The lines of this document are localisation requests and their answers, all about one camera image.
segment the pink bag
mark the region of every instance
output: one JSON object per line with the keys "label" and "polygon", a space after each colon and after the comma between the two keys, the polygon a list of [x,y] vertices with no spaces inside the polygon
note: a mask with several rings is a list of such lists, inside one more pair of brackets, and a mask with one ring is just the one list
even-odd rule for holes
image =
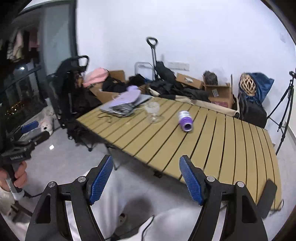
{"label": "pink bag", "polygon": [[86,75],[86,79],[83,83],[83,87],[89,87],[92,84],[104,82],[108,77],[108,70],[103,68],[97,68],[90,74]]}

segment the purple bottle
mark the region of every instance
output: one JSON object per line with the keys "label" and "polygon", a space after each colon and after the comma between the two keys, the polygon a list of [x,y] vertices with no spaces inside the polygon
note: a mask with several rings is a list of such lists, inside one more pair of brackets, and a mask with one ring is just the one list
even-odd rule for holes
{"label": "purple bottle", "polygon": [[183,131],[192,130],[193,120],[188,111],[183,110],[179,112],[179,124]]}

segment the black stroller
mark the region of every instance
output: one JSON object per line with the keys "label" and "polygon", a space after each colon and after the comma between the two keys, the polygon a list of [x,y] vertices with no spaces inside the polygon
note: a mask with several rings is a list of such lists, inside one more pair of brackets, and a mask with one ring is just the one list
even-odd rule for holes
{"label": "black stroller", "polygon": [[[82,58],[87,59],[84,66],[79,65],[79,59]],[[61,127],[67,129],[68,138],[92,151],[94,135],[76,121],[76,118],[102,104],[89,89],[78,83],[88,62],[89,57],[86,55],[64,60],[56,73],[46,77],[45,87]],[[91,141],[90,146],[86,143],[87,139]]]}

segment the black suitcase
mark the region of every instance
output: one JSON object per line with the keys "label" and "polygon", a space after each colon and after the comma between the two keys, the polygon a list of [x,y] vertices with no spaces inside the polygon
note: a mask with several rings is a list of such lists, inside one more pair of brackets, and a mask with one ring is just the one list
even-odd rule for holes
{"label": "black suitcase", "polygon": [[246,95],[239,93],[239,110],[240,120],[253,124],[255,126],[265,128],[267,122],[267,114],[261,105],[248,101]]}

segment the tripod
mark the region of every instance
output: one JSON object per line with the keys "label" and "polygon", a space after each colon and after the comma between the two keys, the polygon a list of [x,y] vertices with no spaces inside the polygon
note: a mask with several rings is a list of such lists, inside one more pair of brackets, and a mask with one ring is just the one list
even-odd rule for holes
{"label": "tripod", "polygon": [[[293,96],[294,96],[294,79],[296,78],[296,74],[293,72],[293,71],[290,71],[289,74],[292,76],[292,79],[290,80],[290,84],[287,88],[287,90],[285,91],[284,95],[282,96],[281,100],[279,101],[279,103],[276,105],[276,107],[273,109],[273,111],[269,114],[269,116],[267,118],[271,119],[275,124],[278,125],[278,130],[281,130],[282,132],[282,136],[281,136],[281,142],[279,144],[279,147],[277,148],[276,150],[276,155],[277,153],[279,152],[280,148],[281,148],[281,145],[286,137],[286,133],[287,133],[287,130],[288,130],[288,125],[289,125],[289,122],[290,122],[290,117],[291,117],[291,112],[292,112],[292,106],[293,106]],[[286,95],[288,95],[288,103],[287,103],[287,106],[286,106],[286,109],[285,109],[285,113],[283,115],[283,118],[281,120],[281,122],[278,124],[277,122],[275,122],[270,116],[274,113],[274,111],[278,108],[278,106],[280,105],[280,103],[282,103],[282,101],[285,99]],[[290,109],[289,109],[289,114],[288,114],[288,119],[287,119],[287,122],[286,122],[286,125],[283,126],[283,122],[284,122],[284,119],[285,119],[285,116],[287,114],[287,111],[288,111],[288,107],[290,105]]]}

